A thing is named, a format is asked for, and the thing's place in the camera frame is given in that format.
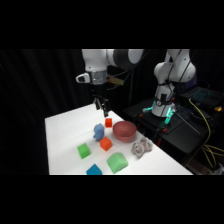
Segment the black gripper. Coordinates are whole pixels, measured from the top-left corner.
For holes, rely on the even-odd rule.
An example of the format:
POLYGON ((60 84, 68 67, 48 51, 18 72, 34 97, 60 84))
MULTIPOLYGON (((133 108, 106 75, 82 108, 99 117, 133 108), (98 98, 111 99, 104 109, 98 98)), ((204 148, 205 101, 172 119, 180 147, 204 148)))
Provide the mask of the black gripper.
POLYGON ((103 109, 104 117, 108 117, 108 100, 102 99, 102 103, 100 104, 100 101, 98 98, 106 98, 107 97, 107 84, 101 84, 101 85, 93 85, 91 84, 91 93, 92 96, 95 98, 94 103, 96 105, 96 109, 100 110, 101 106, 103 109))

